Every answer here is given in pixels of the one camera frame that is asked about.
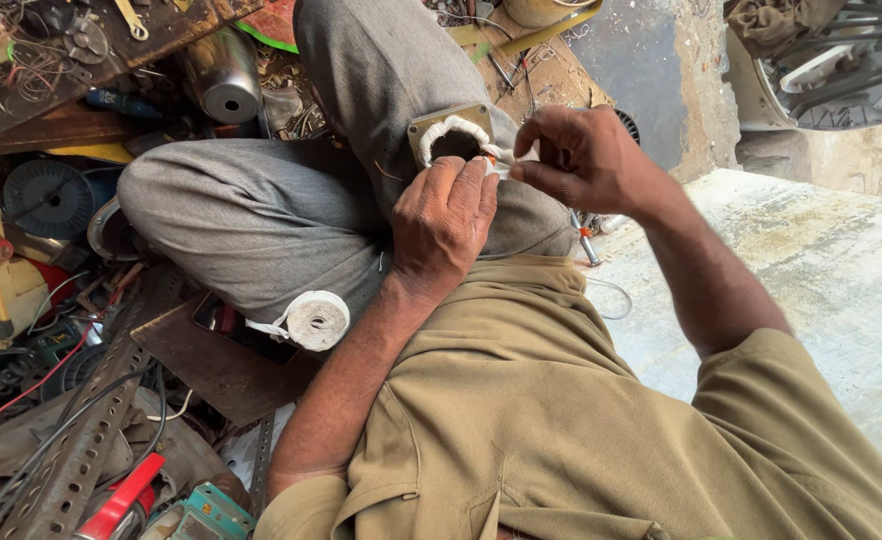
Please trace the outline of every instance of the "man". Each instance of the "man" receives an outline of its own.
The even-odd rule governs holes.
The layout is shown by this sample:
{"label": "man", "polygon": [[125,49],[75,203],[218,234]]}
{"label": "man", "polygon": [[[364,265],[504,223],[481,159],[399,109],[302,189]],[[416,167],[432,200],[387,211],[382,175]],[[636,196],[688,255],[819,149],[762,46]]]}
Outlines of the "man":
{"label": "man", "polygon": [[[882,538],[879,453],[610,108],[546,107],[516,130],[492,106],[495,143],[537,143],[540,162],[500,183],[480,158],[417,173],[412,117],[490,104],[470,61],[416,0],[295,16],[357,160],[315,141],[172,144],[120,186],[135,226],[249,318],[316,289],[350,309],[279,438],[257,540]],[[645,228],[703,359],[691,404],[615,353],[567,258],[567,207]]]}

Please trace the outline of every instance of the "hand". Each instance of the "hand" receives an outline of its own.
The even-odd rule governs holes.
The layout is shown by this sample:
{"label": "hand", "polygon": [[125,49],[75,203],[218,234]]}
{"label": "hand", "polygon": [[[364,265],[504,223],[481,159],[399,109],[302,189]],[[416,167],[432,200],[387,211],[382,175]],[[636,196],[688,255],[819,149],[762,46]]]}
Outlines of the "hand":
{"label": "hand", "polygon": [[395,273],[418,298],[439,304],[468,274],[498,207],[487,160],[438,157],[400,194],[392,212]]}
{"label": "hand", "polygon": [[509,175],[592,214],[628,215],[641,225],[677,184],[641,150],[613,108],[546,106],[518,131],[514,155],[540,141],[540,161],[518,161]]}

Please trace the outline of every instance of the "shirt sleeve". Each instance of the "shirt sleeve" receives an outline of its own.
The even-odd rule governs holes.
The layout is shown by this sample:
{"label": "shirt sleeve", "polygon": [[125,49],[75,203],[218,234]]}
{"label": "shirt sleeve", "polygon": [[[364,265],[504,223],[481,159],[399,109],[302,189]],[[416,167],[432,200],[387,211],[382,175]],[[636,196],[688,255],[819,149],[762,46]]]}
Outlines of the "shirt sleeve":
{"label": "shirt sleeve", "polygon": [[316,476],[288,487],[257,520],[254,540],[327,540],[348,497],[348,483]]}
{"label": "shirt sleeve", "polygon": [[758,329],[706,358],[691,404],[752,468],[772,463],[835,517],[882,525],[882,456],[795,338]]}

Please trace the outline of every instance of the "forearm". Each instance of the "forearm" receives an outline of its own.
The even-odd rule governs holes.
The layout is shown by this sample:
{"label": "forearm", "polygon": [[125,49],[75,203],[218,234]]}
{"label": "forearm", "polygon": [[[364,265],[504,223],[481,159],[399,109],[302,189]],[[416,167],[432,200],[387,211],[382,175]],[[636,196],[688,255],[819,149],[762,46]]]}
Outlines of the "forearm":
{"label": "forearm", "polygon": [[284,427],[268,469],[269,498],[306,478],[346,475],[388,372],[434,308],[388,274]]}
{"label": "forearm", "polygon": [[665,175],[650,215],[648,242],[671,290],[678,322],[702,357],[738,346],[752,332],[791,333],[778,305],[745,264]]}

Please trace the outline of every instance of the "bucket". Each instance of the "bucket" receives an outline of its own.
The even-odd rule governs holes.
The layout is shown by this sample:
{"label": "bucket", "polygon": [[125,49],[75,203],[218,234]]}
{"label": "bucket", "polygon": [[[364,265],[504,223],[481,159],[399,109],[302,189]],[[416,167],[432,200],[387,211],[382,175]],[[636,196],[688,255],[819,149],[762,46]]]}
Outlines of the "bucket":
{"label": "bucket", "polygon": [[504,0],[507,15],[524,28],[544,28],[595,0]]}

